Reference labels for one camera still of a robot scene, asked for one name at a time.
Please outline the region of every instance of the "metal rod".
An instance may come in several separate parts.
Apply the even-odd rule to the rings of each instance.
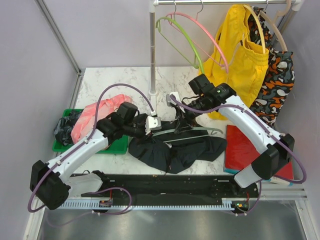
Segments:
[[[85,75],[85,69],[83,69],[81,71],[81,74],[77,75],[77,78],[76,78],[76,81],[75,81],[75,85],[74,85],[74,90],[73,90],[73,93],[72,93],[71,102],[70,102],[70,105],[69,105],[70,109],[74,109],[75,106],[76,106],[78,95],[79,95],[79,92],[80,92],[80,87],[81,87],[82,81],[84,79],[84,75]]]
[[[288,24],[291,22],[292,18],[296,15],[296,11],[290,9],[290,11],[284,16],[284,18],[281,20],[281,22],[278,25],[278,29],[281,34],[284,33],[286,30]]]
[[[64,39],[64,36],[60,32],[58,25],[56,24],[56,22],[54,20],[54,17],[50,13],[48,6],[44,2],[44,0],[34,0],[34,1],[36,2],[38,7],[40,8],[40,10],[42,11],[44,18],[46,19],[47,23],[49,24],[53,34],[55,35],[56,39],[58,40],[60,46],[62,47],[62,50],[66,54],[68,60],[70,61],[71,65],[73,66],[75,72],[79,75],[81,73],[81,69],[80,69],[75,57],[73,56],[70,48],[68,47],[66,40]]]
[[[267,0],[202,0],[203,4],[266,4]],[[199,0],[175,0],[177,5],[199,5]],[[268,4],[286,4],[286,0],[269,0]],[[173,5],[174,0],[155,0],[154,5]]]
[[[150,12],[150,94],[156,94],[156,13]]]

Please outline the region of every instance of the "gray wall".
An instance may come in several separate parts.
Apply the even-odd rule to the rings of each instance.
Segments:
[[[295,138],[295,151],[307,171],[305,189],[320,226],[320,1],[306,0],[285,30],[294,51],[295,85],[279,115],[281,129]]]
[[[145,67],[150,65],[149,34],[150,0],[45,0],[59,29],[81,68],[86,67]],[[198,20],[215,37],[231,5],[205,5]],[[178,5],[177,12],[196,17],[201,5]],[[269,5],[273,16],[283,5]],[[156,20],[169,12],[173,5],[156,7]],[[177,22],[191,38],[209,51],[212,43],[203,31],[188,19],[176,16]],[[179,49],[193,61],[194,54],[181,33],[167,22],[161,29]],[[156,30],[156,65],[188,66]]]
[[[22,239],[31,167],[53,156],[53,128],[76,74],[33,0],[0,7],[0,239]]]

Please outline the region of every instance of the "clothing rack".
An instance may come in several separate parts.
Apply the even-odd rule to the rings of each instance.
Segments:
[[[282,17],[278,26],[283,33],[285,26],[291,21],[292,16],[298,11],[304,0],[292,0],[290,11]],[[150,18],[150,90],[151,103],[157,110],[157,89],[156,89],[156,6],[159,5],[224,5],[224,4],[286,4],[286,0],[149,0]]]

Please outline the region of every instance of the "white marble countertop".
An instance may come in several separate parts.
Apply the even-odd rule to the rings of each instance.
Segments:
[[[166,104],[166,94],[170,92],[179,92],[180,96],[191,97],[194,95],[188,82],[197,76],[198,71],[193,67],[157,67],[156,68],[156,88],[157,96],[157,114],[162,120],[173,120],[175,109]],[[126,83],[140,89],[148,95],[150,84],[149,67],[98,67],[87,68],[84,73],[80,92],[77,98],[76,108],[95,103],[101,92],[111,84]],[[131,96],[133,103],[138,106],[141,113],[150,113],[145,100],[131,88],[119,86],[110,89],[104,95],[103,99],[113,97],[117,94],[126,94]],[[204,127],[218,128],[223,134],[218,133],[215,136],[225,138],[226,125],[232,124],[230,121],[212,120],[206,114],[199,116],[197,122]],[[181,175],[222,175],[225,153],[222,153],[215,161],[196,160],[194,164],[179,173]],[[106,174],[164,174],[163,171],[155,169],[131,156],[128,152],[124,155],[113,154],[95,154],[82,166],[76,173],[82,173],[84,170],[99,170]]]

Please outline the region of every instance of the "green hanger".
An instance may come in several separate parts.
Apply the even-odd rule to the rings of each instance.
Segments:
[[[179,49],[177,49],[170,41],[169,39],[166,38],[166,36],[164,36],[161,33],[161,25],[160,25],[160,20],[168,20],[169,22],[173,23],[180,31],[181,33],[184,35],[184,37],[186,38],[186,40],[188,41],[190,47],[192,48],[193,52],[194,52],[194,62],[192,63]],[[202,64],[200,55],[194,45],[194,43],[192,42],[192,40],[190,39],[189,35],[186,33],[186,31],[182,28],[182,26],[180,26],[174,19],[170,18],[170,17],[160,17],[156,23],[155,23],[155,28],[158,29],[159,33],[162,35],[162,37],[167,40],[167,42],[182,56],[184,57],[185,60],[188,61],[188,63],[190,63],[195,69],[200,68],[200,71],[202,73],[205,72],[204,70],[204,66]]]

